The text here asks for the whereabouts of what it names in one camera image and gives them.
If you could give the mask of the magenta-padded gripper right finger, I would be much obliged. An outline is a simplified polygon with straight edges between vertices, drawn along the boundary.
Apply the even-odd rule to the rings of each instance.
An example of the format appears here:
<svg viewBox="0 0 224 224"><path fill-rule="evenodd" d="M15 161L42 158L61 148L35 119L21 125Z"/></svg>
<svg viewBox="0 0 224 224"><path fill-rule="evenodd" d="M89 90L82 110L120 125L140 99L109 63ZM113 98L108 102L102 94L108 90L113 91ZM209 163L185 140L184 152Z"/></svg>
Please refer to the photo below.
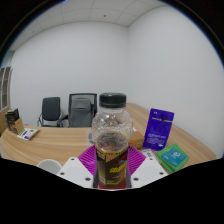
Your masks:
<svg viewBox="0 0 224 224"><path fill-rule="evenodd" d="M130 146L127 158L127 187L140 188L167 176L167 172L153 157L144 156Z"/></svg>

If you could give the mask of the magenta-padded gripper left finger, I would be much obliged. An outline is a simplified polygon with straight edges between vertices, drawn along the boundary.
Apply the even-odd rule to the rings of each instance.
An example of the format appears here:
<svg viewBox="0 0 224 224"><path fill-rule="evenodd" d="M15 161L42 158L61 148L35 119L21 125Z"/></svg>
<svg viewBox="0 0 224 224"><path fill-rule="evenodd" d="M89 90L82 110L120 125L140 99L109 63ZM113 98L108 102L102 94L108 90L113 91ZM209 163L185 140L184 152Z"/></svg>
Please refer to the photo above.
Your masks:
<svg viewBox="0 0 224 224"><path fill-rule="evenodd" d="M97 187L97 159L94 146L78 157L70 157L57 175L84 188Z"/></svg>

